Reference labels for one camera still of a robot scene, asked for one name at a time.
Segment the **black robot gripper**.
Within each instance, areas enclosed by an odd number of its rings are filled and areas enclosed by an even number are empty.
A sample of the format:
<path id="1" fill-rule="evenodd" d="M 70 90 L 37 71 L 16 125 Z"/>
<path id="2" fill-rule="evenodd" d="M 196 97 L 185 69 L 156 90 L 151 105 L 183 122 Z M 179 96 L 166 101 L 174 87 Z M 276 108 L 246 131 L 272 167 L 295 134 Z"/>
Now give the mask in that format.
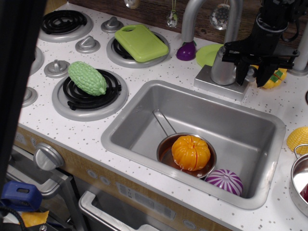
<path id="1" fill-rule="evenodd" d="M 278 68 L 291 69 L 300 52 L 280 43 L 285 29 L 270 30 L 259 26 L 251 34 L 239 41 L 224 44 L 222 60 L 237 65 L 235 81 L 241 86 L 247 76 L 249 66 L 258 65 L 257 87 L 264 86 Z"/>

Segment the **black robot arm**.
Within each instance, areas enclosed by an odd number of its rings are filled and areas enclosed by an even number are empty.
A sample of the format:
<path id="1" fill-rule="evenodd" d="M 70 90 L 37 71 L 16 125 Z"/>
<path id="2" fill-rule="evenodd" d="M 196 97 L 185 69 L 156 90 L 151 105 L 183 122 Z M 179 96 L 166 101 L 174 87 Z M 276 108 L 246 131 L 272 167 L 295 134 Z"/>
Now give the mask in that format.
<path id="1" fill-rule="evenodd" d="M 298 36 L 284 38 L 290 23 L 299 24 L 306 15 L 306 0 L 264 0 L 255 19 L 251 34 L 243 40 L 227 42 L 222 60 L 236 65 L 235 81 L 242 85 L 249 67 L 257 65 L 257 86 L 264 86 L 279 68 L 292 69 L 300 55 L 296 49 L 280 43 L 291 42 Z"/>

